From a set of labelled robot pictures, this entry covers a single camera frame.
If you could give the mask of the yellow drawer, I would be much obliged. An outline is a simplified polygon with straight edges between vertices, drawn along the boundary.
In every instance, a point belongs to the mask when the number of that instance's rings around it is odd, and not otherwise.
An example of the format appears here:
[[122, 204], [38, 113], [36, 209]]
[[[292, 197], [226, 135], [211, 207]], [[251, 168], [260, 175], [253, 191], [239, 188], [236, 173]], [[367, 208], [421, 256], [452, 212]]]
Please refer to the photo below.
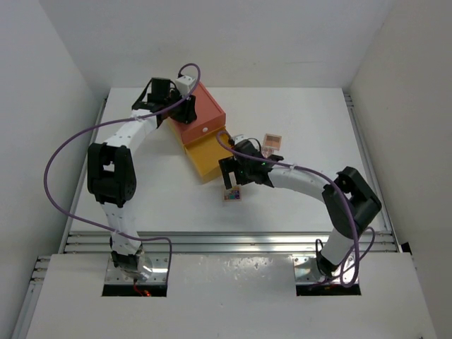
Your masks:
[[217, 135], [222, 131], [225, 135], [222, 134], [220, 140], [227, 145], [228, 134], [226, 128], [222, 127], [184, 146], [188, 159], [204, 184], [221, 177], [219, 161], [232, 156], [230, 151], [218, 143]]

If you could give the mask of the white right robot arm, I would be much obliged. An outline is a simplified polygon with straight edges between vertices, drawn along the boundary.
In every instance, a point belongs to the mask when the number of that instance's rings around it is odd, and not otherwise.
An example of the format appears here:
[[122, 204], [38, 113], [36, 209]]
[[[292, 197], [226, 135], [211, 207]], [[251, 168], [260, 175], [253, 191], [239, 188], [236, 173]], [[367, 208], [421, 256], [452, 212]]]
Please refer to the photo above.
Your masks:
[[283, 162], [279, 155], [264, 157], [242, 136], [219, 144], [232, 156], [219, 160], [226, 189], [232, 188], [230, 174], [238, 185], [250, 183], [273, 189], [288, 189], [322, 202], [333, 230], [316, 254], [317, 271], [332, 278], [351, 252], [359, 253], [359, 238], [380, 213], [382, 203], [354, 167], [345, 167], [332, 180], [321, 172]]

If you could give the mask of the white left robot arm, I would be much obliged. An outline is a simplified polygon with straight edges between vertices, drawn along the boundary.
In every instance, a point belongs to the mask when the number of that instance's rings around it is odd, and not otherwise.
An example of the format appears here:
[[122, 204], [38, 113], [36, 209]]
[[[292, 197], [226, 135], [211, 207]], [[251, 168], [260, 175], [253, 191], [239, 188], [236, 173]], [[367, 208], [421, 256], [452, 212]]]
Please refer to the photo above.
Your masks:
[[149, 279], [153, 264], [138, 238], [130, 204], [137, 187], [133, 154], [166, 118], [185, 124], [196, 120], [196, 98], [192, 94], [196, 84], [195, 78], [185, 75], [175, 81], [151, 78], [131, 106], [131, 121], [106, 141], [92, 143], [88, 148], [88, 191], [101, 205], [112, 230], [114, 267], [134, 282]]

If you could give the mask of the orange drawer box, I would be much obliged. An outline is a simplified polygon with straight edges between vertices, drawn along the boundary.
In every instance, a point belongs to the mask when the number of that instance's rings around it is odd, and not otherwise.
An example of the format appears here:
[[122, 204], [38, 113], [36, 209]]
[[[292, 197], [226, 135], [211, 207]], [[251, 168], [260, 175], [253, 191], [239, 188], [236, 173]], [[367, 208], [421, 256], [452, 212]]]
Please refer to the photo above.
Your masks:
[[187, 145], [211, 132], [217, 131], [226, 124], [224, 110], [209, 93], [204, 84], [199, 83], [194, 91], [196, 97], [194, 109], [197, 119], [190, 124], [167, 120], [181, 144]]

